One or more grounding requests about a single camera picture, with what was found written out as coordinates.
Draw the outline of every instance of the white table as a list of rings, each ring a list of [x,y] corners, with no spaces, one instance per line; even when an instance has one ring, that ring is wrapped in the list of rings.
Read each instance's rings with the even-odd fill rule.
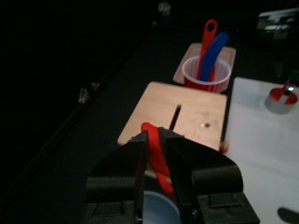
[[[237,163],[244,193],[264,224],[285,223],[280,207],[299,213],[299,103],[285,115],[269,112],[264,101],[275,87],[281,85],[233,80],[227,128],[227,155]]]

